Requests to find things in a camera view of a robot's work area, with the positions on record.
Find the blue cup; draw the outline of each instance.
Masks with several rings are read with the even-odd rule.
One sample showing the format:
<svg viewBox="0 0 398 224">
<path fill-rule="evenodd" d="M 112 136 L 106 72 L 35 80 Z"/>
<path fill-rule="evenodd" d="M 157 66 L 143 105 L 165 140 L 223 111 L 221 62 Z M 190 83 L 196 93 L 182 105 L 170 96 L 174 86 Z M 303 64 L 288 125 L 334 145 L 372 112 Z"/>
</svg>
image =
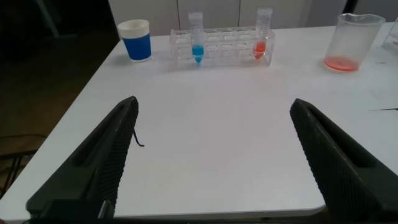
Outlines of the blue cup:
<svg viewBox="0 0 398 224">
<path fill-rule="evenodd" d="M 149 21 L 134 19 L 122 22 L 118 30 L 126 45 L 127 52 L 133 62 L 146 62 L 150 60 Z"/>
</svg>

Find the test tube rack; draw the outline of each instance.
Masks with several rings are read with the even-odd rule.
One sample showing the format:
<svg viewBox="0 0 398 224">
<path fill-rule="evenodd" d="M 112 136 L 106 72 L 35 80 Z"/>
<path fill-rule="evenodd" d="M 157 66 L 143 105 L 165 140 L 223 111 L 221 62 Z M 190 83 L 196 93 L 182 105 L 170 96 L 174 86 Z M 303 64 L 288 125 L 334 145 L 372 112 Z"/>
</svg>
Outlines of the test tube rack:
<svg viewBox="0 0 398 224">
<path fill-rule="evenodd" d="M 205 55 L 201 66 L 215 65 L 265 65 L 271 64 L 275 34 L 268 32 L 266 51 L 260 59 L 253 54 L 256 44 L 256 27 L 204 29 Z M 189 30 L 171 30 L 170 50 L 176 65 L 197 64 L 192 56 Z"/>
</svg>

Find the measuring beaker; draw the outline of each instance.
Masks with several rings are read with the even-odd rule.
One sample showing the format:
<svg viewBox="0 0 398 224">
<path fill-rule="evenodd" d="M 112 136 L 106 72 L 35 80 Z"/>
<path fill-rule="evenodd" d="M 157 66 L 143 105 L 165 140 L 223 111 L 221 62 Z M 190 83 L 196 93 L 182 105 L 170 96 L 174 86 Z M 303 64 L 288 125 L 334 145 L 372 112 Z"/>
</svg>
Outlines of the measuring beaker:
<svg viewBox="0 0 398 224">
<path fill-rule="evenodd" d="M 335 34 L 323 63 L 339 72 L 357 71 L 385 22 L 385 18 L 376 15 L 346 13 L 338 16 Z"/>
</svg>

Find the test tube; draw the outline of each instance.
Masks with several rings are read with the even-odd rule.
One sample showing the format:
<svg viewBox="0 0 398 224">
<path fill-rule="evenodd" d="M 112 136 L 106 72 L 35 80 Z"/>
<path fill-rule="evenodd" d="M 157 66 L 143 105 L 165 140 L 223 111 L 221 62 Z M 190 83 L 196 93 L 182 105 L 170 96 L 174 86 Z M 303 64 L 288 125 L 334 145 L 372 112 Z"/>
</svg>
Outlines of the test tube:
<svg viewBox="0 0 398 224">
<path fill-rule="evenodd" d="M 259 8 L 257 10 L 256 44 L 254 44 L 253 47 L 253 53 L 256 59 L 260 59 L 266 52 L 271 15 L 271 8 Z"/>
<path fill-rule="evenodd" d="M 201 62 L 205 54 L 203 48 L 203 14 L 201 12 L 188 13 L 191 24 L 192 55 L 195 61 Z"/>
</svg>

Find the white cabinet door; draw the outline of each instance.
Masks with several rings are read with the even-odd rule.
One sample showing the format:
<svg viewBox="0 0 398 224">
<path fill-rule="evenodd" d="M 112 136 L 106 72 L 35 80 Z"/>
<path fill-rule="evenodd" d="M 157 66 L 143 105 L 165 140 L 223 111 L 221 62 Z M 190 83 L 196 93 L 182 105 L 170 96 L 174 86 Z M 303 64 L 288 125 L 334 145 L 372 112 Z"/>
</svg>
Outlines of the white cabinet door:
<svg viewBox="0 0 398 224">
<path fill-rule="evenodd" d="M 131 19 L 149 21 L 151 35 L 170 35 L 179 30 L 177 0 L 109 0 L 116 25 Z"/>
<path fill-rule="evenodd" d="M 335 26 L 347 0 L 312 0 L 305 27 Z"/>
<path fill-rule="evenodd" d="M 398 17 L 397 0 L 359 0 L 355 9 L 355 14 L 374 14 L 381 16 L 387 22 L 394 22 Z"/>
<path fill-rule="evenodd" d="M 237 27 L 240 0 L 178 0 L 182 30 L 189 29 L 188 13 L 203 12 L 203 28 Z"/>
<path fill-rule="evenodd" d="M 271 29 L 305 27 L 312 0 L 241 0 L 239 26 L 255 26 L 257 8 L 273 8 Z"/>
</svg>

